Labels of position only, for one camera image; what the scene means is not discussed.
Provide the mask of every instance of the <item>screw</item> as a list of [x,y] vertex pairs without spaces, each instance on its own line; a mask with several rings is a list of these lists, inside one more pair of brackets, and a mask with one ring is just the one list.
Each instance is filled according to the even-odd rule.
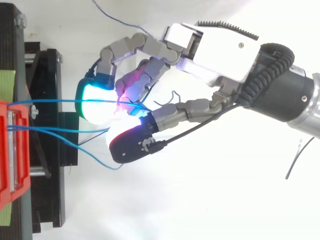
[[32,105],[30,108],[30,115],[32,119],[36,119],[37,115],[39,114],[39,110],[36,109],[35,105]]
[[14,24],[17,28],[25,29],[28,25],[26,15],[19,13],[14,19]]
[[306,102],[308,100],[307,96],[302,96],[301,101]]
[[58,54],[56,56],[56,61],[58,64],[63,64],[64,63],[64,57],[61,54]]

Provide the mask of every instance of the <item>silver metal cylinder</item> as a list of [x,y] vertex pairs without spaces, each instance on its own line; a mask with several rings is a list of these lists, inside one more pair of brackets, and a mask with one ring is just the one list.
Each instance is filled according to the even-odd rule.
[[297,118],[287,124],[291,128],[320,138],[320,73],[314,73],[312,76],[314,88],[308,106]]
[[34,62],[36,54],[30,53],[24,55],[24,64],[32,64]]
[[30,167],[30,176],[31,177],[44,177],[45,170],[42,166],[31,166]]

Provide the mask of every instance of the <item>black cylinder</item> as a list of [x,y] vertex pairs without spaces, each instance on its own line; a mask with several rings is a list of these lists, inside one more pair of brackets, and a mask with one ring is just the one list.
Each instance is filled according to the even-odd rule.
[[[271,55],[260,52],[255,68],[248,79],[253,79],[274,61],[275,58]],[[313,79],[306,77],[302,68],[293,65],[289,70],[274,79],[272,84],[254,101],[249,109],[281,122],[288,122],[304,111],[313,91]]]

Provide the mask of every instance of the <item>white background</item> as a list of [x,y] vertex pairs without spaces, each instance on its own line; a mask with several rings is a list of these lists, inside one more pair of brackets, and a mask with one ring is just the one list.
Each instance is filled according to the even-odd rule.
[[[62,95],[74,99],[79,80],[100,50],[136,29],[103,16],[90,0],[13,0],[26,14],[25,41],[63,54]],[[260,36],[259,42],[290,47],[295,65],[318,72],[317,1],[283,0],[98,0],[114,17],[139,24],[160,38],[172,23],[228,21]],[[118,75],[142,58],[129,59]],[[213,89],[171,69],[154,88],[165,103],[176,90],[182,100],[210,98]],[[73,104],[63,106],[74,111]],[[193,125],[162,133],[169,138]],[[81,129],[97,129],[80,120]],[[80,141],[90,135],[81,135]],[[79,152],[77,167],[65,171],[66,222],[42,224],[35,240],[315,240],[320,239],[319,141],[285,175],[299,140],[310,137],[258,113],[236,109],[218,121],[119,171]],[[84,146],[116,166],[105,136]]]

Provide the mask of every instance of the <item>red object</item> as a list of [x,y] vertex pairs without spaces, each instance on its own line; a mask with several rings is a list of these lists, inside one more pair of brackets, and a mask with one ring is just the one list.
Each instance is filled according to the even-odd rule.
[[15,131],[17,185],[10,191],[8,149],[8,110],[15,112],[15,124],[29,126],[29,108],[24,105],[8,106],[0,101],[0,210],[24,194],[30,187],[29,131]]

